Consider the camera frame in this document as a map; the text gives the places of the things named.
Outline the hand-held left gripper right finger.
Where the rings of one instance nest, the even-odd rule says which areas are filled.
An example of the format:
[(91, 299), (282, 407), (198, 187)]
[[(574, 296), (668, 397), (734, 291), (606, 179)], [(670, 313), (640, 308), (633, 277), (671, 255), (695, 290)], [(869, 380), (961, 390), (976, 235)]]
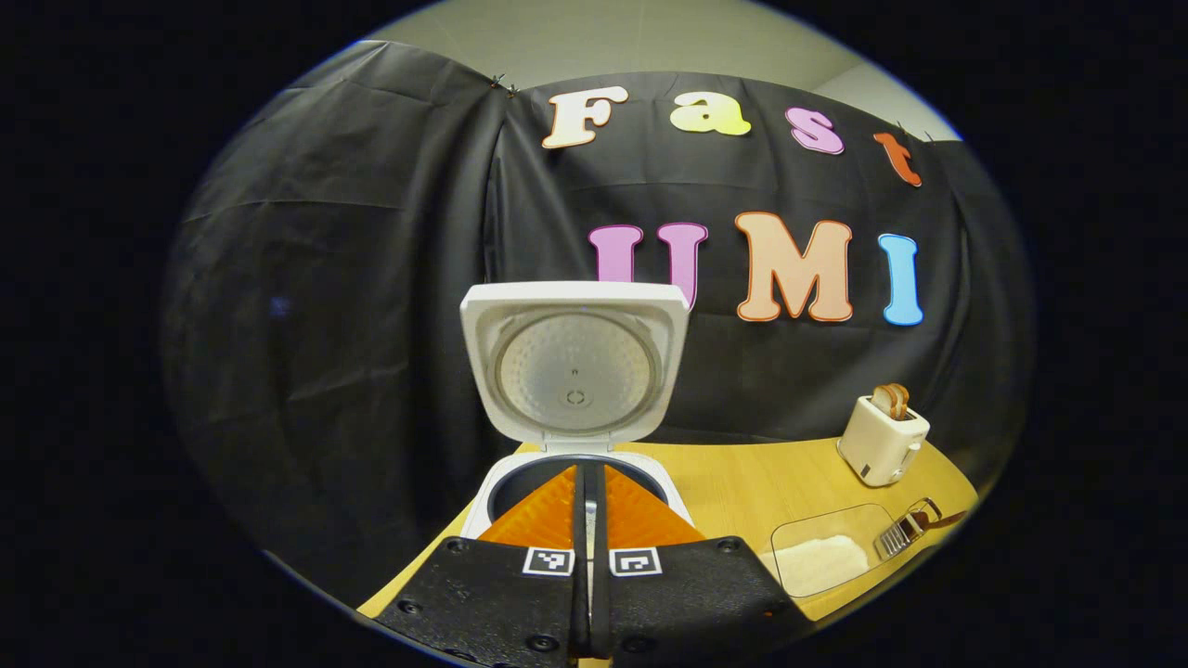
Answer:
[(590, 654), (614, 667), (738, 667), (807, 635), (756, 552), (704, 537), (628, 475), (590, 471)]

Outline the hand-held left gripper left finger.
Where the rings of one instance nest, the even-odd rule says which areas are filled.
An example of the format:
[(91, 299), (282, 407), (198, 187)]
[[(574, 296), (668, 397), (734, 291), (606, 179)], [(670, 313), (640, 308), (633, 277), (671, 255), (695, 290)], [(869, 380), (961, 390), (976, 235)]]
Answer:
[(448, 536), (377, 616), (472, 664), (577, 664), (589, 642), (590, 504), (581, 466), (511, 508), (478, 540)]

